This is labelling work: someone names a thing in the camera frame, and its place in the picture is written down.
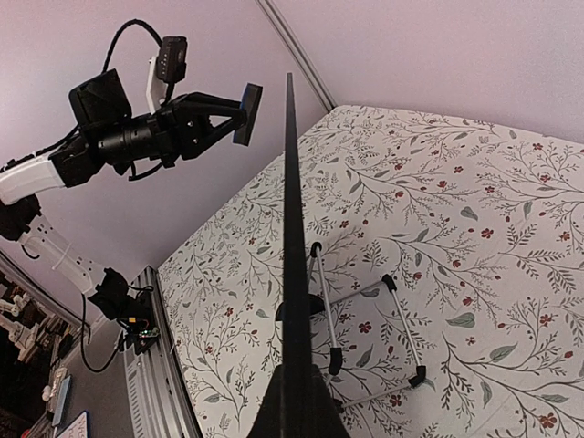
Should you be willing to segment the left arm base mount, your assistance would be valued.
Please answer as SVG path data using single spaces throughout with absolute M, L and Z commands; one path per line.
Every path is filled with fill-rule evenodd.
M 154 287 L 135 287 L 112 268 L 104 269 L 104 278 L 96 285 L 89 301 L 108 319 L 125 330 L 136 355 L 147 351 L 160 335 L 153 309 Z

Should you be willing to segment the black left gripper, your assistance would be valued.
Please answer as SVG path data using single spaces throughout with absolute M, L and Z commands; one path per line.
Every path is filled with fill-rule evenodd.
M 158 161 L 144 173 L 172 167 L 177 159 L 198 158 L 245 123 L 245 111 L 236 100 L 201 92 L 184 94 L 152 114 L 134 117 L 118 72 L 111 69 L 68 93 L 78 125 L 68 166 L 99 170 L 108 164 L 117 174 L 135 175 L 135 162 Z M 213 125 L 211 117 L 224 117 Z

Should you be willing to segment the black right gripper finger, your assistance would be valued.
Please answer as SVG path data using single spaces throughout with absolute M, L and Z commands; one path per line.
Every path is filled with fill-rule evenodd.
M 348 437 L 323 375 L 312 366 L 310 375 L 292 383 L 279 365 L 268 383 L 250 437 Z

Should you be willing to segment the blue whiteboard eraser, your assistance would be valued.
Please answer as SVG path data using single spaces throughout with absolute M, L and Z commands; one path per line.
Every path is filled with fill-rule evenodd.
M 248 146 L 256 123 L 256 116 L 261 103 L 263 87 L 248 83 L 241 100 L 240 109 L 245 113 L 246 119 L 242 127 L 234 132 L 233 143 Z

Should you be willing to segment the small black-framed whiteboard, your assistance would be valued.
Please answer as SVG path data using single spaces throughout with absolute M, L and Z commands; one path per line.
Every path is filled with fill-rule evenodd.
M 305 236 L 297 149 L 294 79 L 287 73 L 285 116 L 284 277 L 282 365 L 287 379 L 299 383 L 310 375 L 311 344 Z

